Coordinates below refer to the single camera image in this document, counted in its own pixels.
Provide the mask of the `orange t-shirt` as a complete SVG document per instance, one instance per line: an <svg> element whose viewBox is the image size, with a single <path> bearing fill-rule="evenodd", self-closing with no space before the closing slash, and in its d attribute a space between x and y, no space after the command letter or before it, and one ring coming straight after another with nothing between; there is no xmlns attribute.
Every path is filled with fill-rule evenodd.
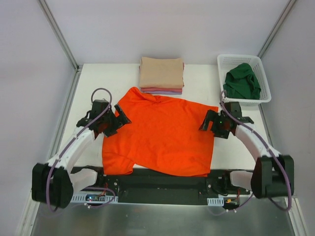
<svg viewBox="0 0 315 236"><path fill-rule="evenodd" d="M130 119L104 138L102 164L107 175L128 175L135 165L180 177L204 177L211 169L214 135L199 128L208 106L132 87L119 101Z"/></svg>

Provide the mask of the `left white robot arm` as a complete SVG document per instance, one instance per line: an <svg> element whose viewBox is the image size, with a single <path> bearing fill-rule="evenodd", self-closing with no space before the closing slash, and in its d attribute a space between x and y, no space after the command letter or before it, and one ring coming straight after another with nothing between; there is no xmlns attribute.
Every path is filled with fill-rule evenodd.
<svg viewBox="0 0 315 236"><path fill-rule="evenodd" d="M49 207L66 208L73 195L89 187L99 191L104 179L97 171L83 168L72 173L75 163L84 150L103 134L113 136L118 129L130 124L120 105L111 106L106 100L95 100L92 108L78 120L74 133L62 150L46 163L37 163L32 169L31 198Z"/></svg>

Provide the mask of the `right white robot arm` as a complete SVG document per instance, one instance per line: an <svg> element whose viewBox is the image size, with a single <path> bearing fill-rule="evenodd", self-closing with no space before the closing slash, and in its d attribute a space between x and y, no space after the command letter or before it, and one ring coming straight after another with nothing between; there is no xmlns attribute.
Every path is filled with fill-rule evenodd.
<svg viewBox="0 0 315 236"><path fill-rule="evenodd" d="M274 149L257 132L254 121L242 114L238 102L228 102L220 112L208 110L199 128L211 130L215 137L227 139L230 134L247 148L255 161L252 172L230 171L221 183L222 190L233 194L239 187L253 192L258 199L291 197L294 193L294 161Z"/></svg>

